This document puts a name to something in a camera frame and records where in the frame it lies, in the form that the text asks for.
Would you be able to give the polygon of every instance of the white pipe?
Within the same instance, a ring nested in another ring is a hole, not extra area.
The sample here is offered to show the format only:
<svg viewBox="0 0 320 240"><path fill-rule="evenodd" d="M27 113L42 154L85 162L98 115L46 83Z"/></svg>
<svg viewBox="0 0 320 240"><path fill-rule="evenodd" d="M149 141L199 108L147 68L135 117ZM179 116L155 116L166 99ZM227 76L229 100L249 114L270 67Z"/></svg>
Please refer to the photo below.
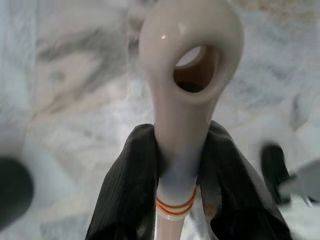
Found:
<svg viewBox="0 0 320 240"><path fill-rule="evenodd" d="M176 64L201 46L187 65ZM154 134L165 167L157 190L158 239L177 240L192 207L208 128L219 96L233 77L243 51L243 29L223 0L162 0L142 27L140 59L154 107ZM164 219L178 221L165 223Z"/></svg>

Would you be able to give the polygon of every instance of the gray marble veining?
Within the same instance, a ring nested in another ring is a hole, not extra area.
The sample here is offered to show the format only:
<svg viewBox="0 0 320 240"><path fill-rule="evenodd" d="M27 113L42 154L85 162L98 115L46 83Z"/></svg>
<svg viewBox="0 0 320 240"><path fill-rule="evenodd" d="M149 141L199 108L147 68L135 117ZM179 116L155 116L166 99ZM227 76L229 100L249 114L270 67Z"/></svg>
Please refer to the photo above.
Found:
<svg viewBox="0 0 320 240"><path fill-rule="evenodd" d="M83 239L102 181L126 138L136 125L153 122L138 43L156 0L128 2L39 1L36 39L35 5L10 1L7 29L14 31L6 32L6 44L12 45L1 59L7 71L0 79L0 147L20 154L17 146L23 146L22 162L36 192L30 211L1 232L0 240ZM320 156L315 1L230 2L244 26L245 49L213 119L258 171L259 150L267 141L282 146L293 171ZM296 202L282 210L298 240L319 236L317 210ZM201 222L186 219L182 240L202 236L194 224Z"/></svg>
<svg viewBox="0 0 320 240"><path fill-rule="evenodd" d="M126 11L99 1L54 6L40 5L35 122L127 95Z"/></svg>

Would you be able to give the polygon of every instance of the marble surface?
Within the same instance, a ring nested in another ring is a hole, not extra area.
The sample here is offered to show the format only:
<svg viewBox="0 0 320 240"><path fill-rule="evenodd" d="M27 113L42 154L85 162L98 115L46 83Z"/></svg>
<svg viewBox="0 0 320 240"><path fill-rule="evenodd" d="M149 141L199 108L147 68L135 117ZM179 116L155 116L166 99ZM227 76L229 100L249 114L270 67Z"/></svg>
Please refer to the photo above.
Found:
<svg viewBox="0 0 320 240"><path fill-rule="evenodd" d="M0 240L83 239L126 138L136 125L153 122L138 43L156 1L20 2L5 1L11 25L4 29L14 31L0 41L2 48L11 44L0 58L0 148L20 156L35 196ZM282 146L288 170L295 171L320 157L319 1L231 2L245 48L213 119L258 172L268 142ZM319 239L319 209L299 198L281 209L295 240ZM197 224L188 217L181 239L206 239Z"/></svg>

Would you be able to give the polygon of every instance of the opening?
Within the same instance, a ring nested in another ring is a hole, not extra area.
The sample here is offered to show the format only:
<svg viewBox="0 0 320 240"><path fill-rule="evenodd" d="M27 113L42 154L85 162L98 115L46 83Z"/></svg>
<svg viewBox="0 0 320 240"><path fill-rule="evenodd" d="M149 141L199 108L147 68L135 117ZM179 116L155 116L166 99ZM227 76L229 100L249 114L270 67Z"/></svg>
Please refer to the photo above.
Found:
<svg viewBox="0 0 320 240"><path fill-rule="evenodd" d="M202 91L209 85L222 63L221 51L213 46L197 46L176 64L173 79L189 93Z"/></svg>

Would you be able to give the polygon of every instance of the black object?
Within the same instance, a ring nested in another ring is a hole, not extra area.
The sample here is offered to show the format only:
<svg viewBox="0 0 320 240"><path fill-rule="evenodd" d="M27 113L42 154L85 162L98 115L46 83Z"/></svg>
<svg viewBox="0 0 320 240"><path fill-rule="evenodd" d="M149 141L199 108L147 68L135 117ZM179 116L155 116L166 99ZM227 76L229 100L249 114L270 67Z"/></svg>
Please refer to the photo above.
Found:
<svg viewBox="0 0 320 240"><path fill-rule="evenodd" d="M31 205L34 185L30 174L11 157L0 157L0 231Z"/></svg>
<svg viewBox="0 0 320 240"><path fill-rule="evenodd" d="M86 240L154 239L159 160L154 126L137 126L103 181ZM197 182L212 240L292 240L263 180L214 121Z"/></svg>
<svg viewBox="0 0 320 240"><path fill-rule="evenodd" d="M285 156L281 147L277 144L267 144L261 151L261 170L264 181L272 197L278 205L286 205L291 202L291 197L281 196L279 186L290 178L285 164Z"/></svg>

